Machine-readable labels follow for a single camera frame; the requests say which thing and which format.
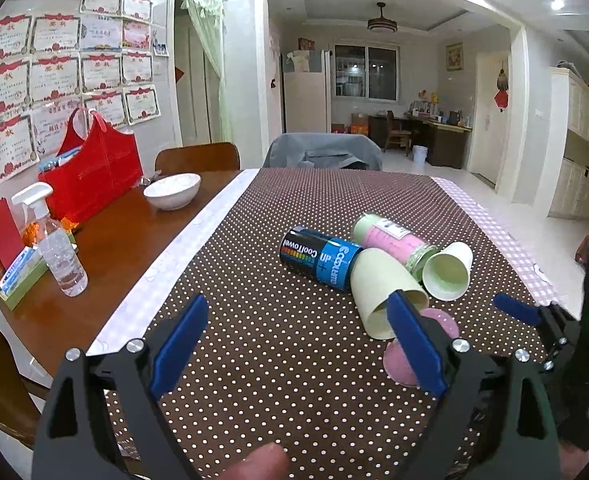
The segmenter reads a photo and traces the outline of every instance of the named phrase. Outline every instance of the ceiling light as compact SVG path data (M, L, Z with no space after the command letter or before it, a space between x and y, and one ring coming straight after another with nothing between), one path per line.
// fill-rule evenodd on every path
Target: ceiling light
M565 7L565 2L563 0L554 0L551 4L549 4L549 6L552 8L552 10L561 10L563 7Z
M368 30L372 30L373 32L396 32L398 30L397 22L383 17L383 7L385 7L385 4L379 2L377 6L381 9L381 15L378 18L368 20Z

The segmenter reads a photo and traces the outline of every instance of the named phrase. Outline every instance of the white bowl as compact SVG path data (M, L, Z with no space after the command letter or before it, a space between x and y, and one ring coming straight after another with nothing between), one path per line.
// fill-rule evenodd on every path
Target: white bowl
M143 190L143 196L159 209L174 211L188 205L200 185L201 177L196 173L180 173L153 182Z

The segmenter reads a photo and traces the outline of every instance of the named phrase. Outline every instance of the metal screw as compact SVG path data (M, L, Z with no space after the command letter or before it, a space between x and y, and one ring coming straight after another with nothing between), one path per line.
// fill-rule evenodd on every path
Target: metal screw
M79 357L81 357L81 350L78 348L70 348L67 352L65 352L65 358L68 361L76 361Z
M530 352L523 348L519 348L516 352L514 352L514 357L522 363L526 363L530 360Z
M145 343L142 339L131 339L126 344L126 350L129 351L131 354L136 354L143 350L143 346Z
M456 352L465 353L469 350L469 343L465 339L459 337L452 341L452 348L454 348L454 351Z

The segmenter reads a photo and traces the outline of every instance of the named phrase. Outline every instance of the doorway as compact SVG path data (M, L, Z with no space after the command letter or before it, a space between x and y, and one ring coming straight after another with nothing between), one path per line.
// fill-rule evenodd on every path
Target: doorway
M182 143L209 144L221 133L219 78L180 0L175 1L174 53Z
M507 110L501 111L495 102L498 92L497 78L503 70L509 82L510 61L509 52L477 56L477 104L469 168L493 189L503 165L510 128L510 114Z

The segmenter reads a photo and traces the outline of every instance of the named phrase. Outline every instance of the wooden chair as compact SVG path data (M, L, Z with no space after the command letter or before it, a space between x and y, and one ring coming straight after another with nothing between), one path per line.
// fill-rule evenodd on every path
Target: wooden chair
M49 388L21 375L14 361L10 345L0 332L0 430L34 449L36 428L41 413L30 394L46 400ZM128 470L145 474L140 460L125 457Z
M239 151L231 142L199 144L163 150L157 155L154 168L162 176L204 171L238 171Z
M398 146L399 148L405 148L409 152L412 147L412 133L405 130L395 130L394 113L392 110L388 110L386 119L388 122L388 137L385 139L383 151L387 150L390 146Z

